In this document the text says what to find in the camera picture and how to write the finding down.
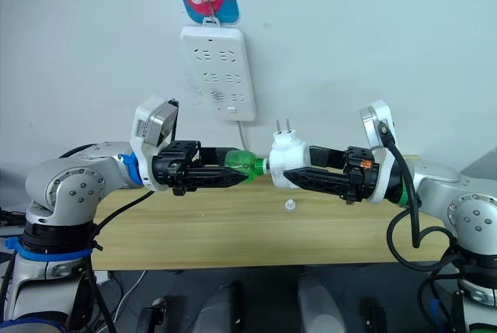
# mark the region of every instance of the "small white cap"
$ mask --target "small white cap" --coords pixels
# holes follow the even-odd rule
[[[288,213],[292,213],[295,210],[296,206],[297,206],[297,204],[295,203],[294,199],[288,199],[285,202],[285,209],[287,209]]]

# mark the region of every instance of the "power strip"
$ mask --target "power strip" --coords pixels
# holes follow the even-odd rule
[[[217,118],[255,120],[255,100],[243,34],[238,29],[185,26],[183,50]]]

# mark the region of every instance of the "white cable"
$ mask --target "white cable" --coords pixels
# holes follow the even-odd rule
[[[138,284],[141,282],[141,280],[144,278],[145,274],[147,273],[147,270],[144,270],[140,277],[138,278],[137,282],[123,295],[123,297],[121,298],[121,300],[119,301],[119,304],[117,305],[117,309],[116,309],[116,314],[114,315],[114,319],[113,319],[113,322],[114,324],[116,323],[117,319],[119,318],[119,315],[120,313],[122,312],[121,311],[121,307],[123,306],[123,303],[124,301],[129,297],[129,295],[131,293],[133,293],[133,290],[135,290],[138,286]],[[99,331],[97,331],[96,333],[102,333],[103,331],[105,331],[107,329],[107,326],[103,327],[102,329],[100,329]]]
[[[236,121],[236,124],[238,125],[238,134],[240,135],[240,141],[242,142],[242,147],[244,150],[248,151],[249,149],[247,148],[247,143],[245,142],[245,138],[243,137],[242,133],[242,123],[240,121]]]

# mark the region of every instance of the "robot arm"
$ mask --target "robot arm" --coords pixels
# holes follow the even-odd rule
[[[247,179],[224,167],[234,148],[205,148],[195,140],[169,143],[177,112],[177,102],[152,97],[137,109],[130,143],[95,144],[31,171],[26,191],[33,203],[25,232],[20,241],[7,241],[18,254],[0,331],[39,328],[33,324],[44,324],[47,331],[76,330],[89,322],[94,296],[84,258],[92,252],[88,243],[96,208],[111,192],[144,186],[172,188],[182,196]]]
[[[312,167],[284,172],[303,189],[340,196],[347,203],[383,199],[405,206],[405,182],[382,134],[395,140],[394,123],[384,102],[361,111],[370,149],[349,147],[336,151],[310,147]],[[408,159],[419,211],[441,219],[457,239],[454,252],[463,259],[454,264],[461,274],[454,294],[454,331],[497,329],[497,182],[468,178],[445,166]],[[342,174],[324,170],[339,168]]]

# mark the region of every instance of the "black cable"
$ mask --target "black cable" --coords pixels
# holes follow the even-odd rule
[[[394,234],[394,229],[397,223],[404,217],[407,217],[409,215],[409,210],[404,210],[397,214],[394,219],[391,220],[390,224],[388,225],[387,229],[387,245],[388,249],[390,249],[391,254],[395,257],[395,259],[398,260],[399,263],[402,265],[405,265],[406,267],[410,269],[414,269],[415,271],[420,271],[420,272],[432,272],[432,271],[437,271],[448,265],[449,263],[461,260],[463,261],[464,258],[461,255],[458,254],[449,254],[446,257],[440,259],[438,262],[433,263],[432,265],[419,265],[414,262],[410,262],[407,259],[402,258],[402,256],[398,253],[397,249],[395,248],[394,245],[394,239],[393,239],[393,234]],[[429,227],[426,228],[425,230],[422,231],[422,236],[421,239],[424,238],[427,234],[430,234],[435,231],[440,231],[446,234],[449,237],[450,244],[453,245],[455,243],[455,237],[448,231],[446,228],[442,227]]]
[[[99,235],[100,231],[115,217],[117,217],[119,214],[124,213],[126,210],[130,209],[131,207],[139,204],[140,202],[144,201],[148,197],[152,196],[154,194],[154,191],[149,191],[145,193],[142,197],[137,198],[135,201],[132,201],[130,203],[127,203],[123,207],[117,209],[113,213],[111,213],[109,216],[107,216],[104,220],[102,220],[93,230],[93,232],[90,234],[90,237],[88,239],[89,243],[89,248],[93,247],[93,240]]]
[[[119,280],[115,276],[111,276],[111,279],[116,282],[116,284],[119,287],[119,299],[117,300],[116,306],[113,308],[112,311],[110,311],[110,315],[114,315],[114,313],[117,310],[117,307],[119,306],[120,301],[123,299],[124,296],[124,289]],[[98,331],[100,327],[102,326],[103,323],[105,323],[104,320],[100,320],[100,316],[102,316],[102,311],[99,310],[98,315],[95,317],[95,320],[93,320],[89,325],[87,325],[86,330],[83,333],[91,333]]]
[[[454,245],[456,242],[455,237],[452,233],[444,227],[432,226],[425,228],[424,230],[419,230],[419,206],[418,206],[418,197],[416,195],[414,182],[412,181],[411,172],[409,171],[409,167],[407,166],[407,162],[405,162],[402,153],[395,146],[395,139],[391,134],[391,131],[388,129],[388,126],[385,123],[380,123],[379,130],[381,132],[381,141],[385,147],[392,153],[397,162],[399,168],[401,169],[402,180],[405,185],[405,190],[408,196],[408,208],[407,210],[400,212],[397,214],[394,219],[388,225],[387,229],[387,245],[390,249],[391,254],[397,259],[402,265],[409,267],[410,269],[414,269],[416,271],[422,272],[433,272],[436,270],[442,269],[445,265],[448,265],[451,262],[454,262],[458,259],[462,259],[460,255],[447,255],[442,257],[438,262],[432,265],[418,265],[414,262],[410,262],[407,259],[401,257],[398,253],[397,249],[394,245],[393,233],[395,226],[397,223],[404,217],[407,217],[410,214],[411,217],[411,236],[412,236],[412,246],[414,248],[419,248],[421,245],[421,240],[432,232],[442,232],[449,238],[450,246]]]
[[[168,101],[168,103],[178,108],[178,112],[176,113],[176,118],[174,119],[174,123],[172,125],[171,140],[169,141],[173,142],[174,140],[176,140],[176,126],[178,124],[178,115],[179,115],[179,101],[176,99],[171,99]]]
[[[72,156],[72,155],[73,155],[73,154],[75,154],[75,153],[78,153],[78,152],[84,151],[86,148],[91,147],[92,145],[95,145],[95,143],[92,143],[92,144],[85,144],[85,145],[82,145],[81,147],[77,147],[77,148],[75,148],[75,149],[71,149],[70,151],[65,152],[65,153],[64,153],[62,156],[60,156],[59,158],[66,158],[66,157]]]
[[[100,222],[93,232],[90,234],[89,239],[88,239],[88,248],[93,248],[95,246],[94,240],[95,238],[99,235],[100,231],[115,217],[117,217],[119,214],[124,213],[126,210],[130,209],[131,207],[139,204],[143,200],[147,199],[151,195],[154,194],[154,191],[150,191],[145,193],[142,197],[137,198],[135,201],[132,201],[123,207],[117,209],[113,213],[111,213],[109,216],[107,216],[102,222]],[[100,294],[100,290],[98,286],[96,285],[96,279],[93,277],[93,267],[92,267],[92,257],[89,255],[88,257],[85,257],[85,266],[86,266],[86,271],[89,275],[89,284],[92,289],[92,292],[94,296],[96,297],[96,301],[99,304],[99,308],[102,311],[102,315],[105,318],[107,327],[109,329],[110,333],[116,333],[116,327],[114,326],[112,316],[109,313],[109,310],[107,309],[106,303],[102,298],[102,294]]]
[[[454,248],[452,246],[449,246],[446,251],[442,255],[442,259],[447,257],[451,252],[454,251]],[[436,276],[440,272],[440,270],[432,271],[430,276]],[[435,286],[435,281],[433,280],[431,283],[429,283],[429,288],[432,292],[432,295],[435,297],[436,300],[440,301],[440,309],[443,313],[443,316],[447,319],[448,323],[450,324],[450,314],[448,309],[445,307],[445,304],[443,304],[442,298],[440,297],[438,290],[436,290]]]
[[[90,284],[90,289],[92,290],[93,296],[96,298],[96,302],[99,305],[100,311],[106,320],[107,328],[110,333],[117,333],[116,327],[112,321],[112,316],[110,315],[109,309],[107,308],[105,300],[103,300],[102,294],[100,293],[99,287],[96,285],[96,277],[93,273],[92,257],[91,255],[85,257],[85,267],[87,272],[88,281]]]
[[[418,198],[416,195],[416,190],[414,188],[414,182],[412,181],[411,172],[409,171],[409,167],[407,166],[402,153],[395,146],[393,138],[391,138],[391,140],[387,142],[386,147],[394,155],[394,158],[398,163],[399,168],[401,169],[402,180],[404,181],[405,190],[407,191],[408,209],[409,213],[411,214],[412,246],[414,248],[419,248],[421,244],[421,234],[419,233]]]
[[[5,300],[7,299],[7,290],[9,289],[10,279],[14,272],[14,265],[16,264],[16,255],[17,251],[14,251],[9,260],[9,264],[7,265],[7,269],[5,270],[5,275],[3,276],[2,288],[0,288],[0,324],[4,321]]]
[[[421,311],[421,315],[428,321],[429,325],[434,331],[439,331],[439,327],[436,325],[436,322],[432,319],[432,317],[429,315],[429,313],[426,311],[425,306],[422,302],[422,294],[426,286],[435,280],[442,280],[442,279],[457,279],[461,276],[460,273],[455,273],[453,275],[434,275],[427,277],[422,281],[422,283],[418,287],[418,293],[416,296],[416,301],[418,303],[419,310]]]

